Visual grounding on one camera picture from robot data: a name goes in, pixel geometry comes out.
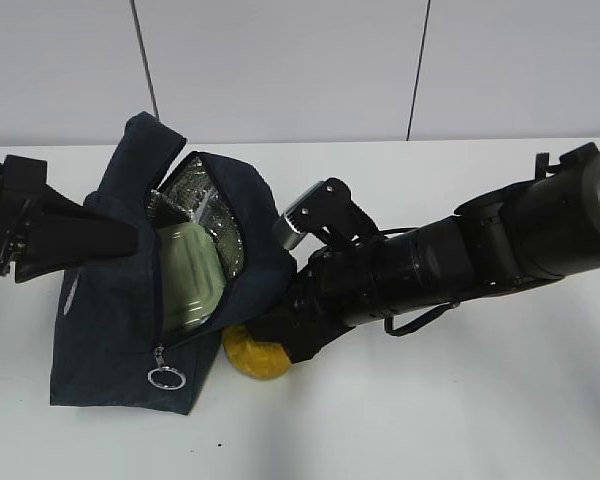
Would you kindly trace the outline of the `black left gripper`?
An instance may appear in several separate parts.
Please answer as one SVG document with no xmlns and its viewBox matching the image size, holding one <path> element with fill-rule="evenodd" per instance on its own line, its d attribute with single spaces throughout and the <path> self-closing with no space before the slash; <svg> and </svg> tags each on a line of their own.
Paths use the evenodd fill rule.
<svg viewBox="0 0 600 480">
<path fill-rule="evenodd" d="M 137 252 L 135 227 L 47 187 L 47 163 L 8 155 L 0 163 L 0 277 L 15 281 Z"/>
</svg>

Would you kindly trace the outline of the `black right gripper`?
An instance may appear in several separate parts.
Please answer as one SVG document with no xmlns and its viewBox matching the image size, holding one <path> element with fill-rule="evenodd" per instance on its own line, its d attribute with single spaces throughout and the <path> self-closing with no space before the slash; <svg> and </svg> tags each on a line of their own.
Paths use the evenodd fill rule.
<svg viewBox="0 0 600 480">
<path fill-rule="evenodd" d="M 311 360 L 353 328 L 385 319 L 377 280 L 379 244 L 323 249 L 294 282 L 292 297 L 247 322 L 260 342 L 280 343 L 292 364 Z"/>
</svg>

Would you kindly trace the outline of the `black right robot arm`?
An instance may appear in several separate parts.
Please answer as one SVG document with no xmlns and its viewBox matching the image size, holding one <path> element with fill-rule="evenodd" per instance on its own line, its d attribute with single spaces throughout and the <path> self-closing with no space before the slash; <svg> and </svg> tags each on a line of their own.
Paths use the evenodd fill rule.
<svg viewBox="0 0 600 480">
<path fill-rule="evenodd" d="M 557 164 L 540 153 L 531 180 L 418 228 L 379 229 L 331 177 L 300 196 L 274 230 L 286 249 L 307 235 L 322 246 L 281 301 L 246 328 L 300 363 L 365 323 L 380 321 L 402 337 L 464 302 L 600 269 L 600 149 L 586 143 Z"/>
</svg>

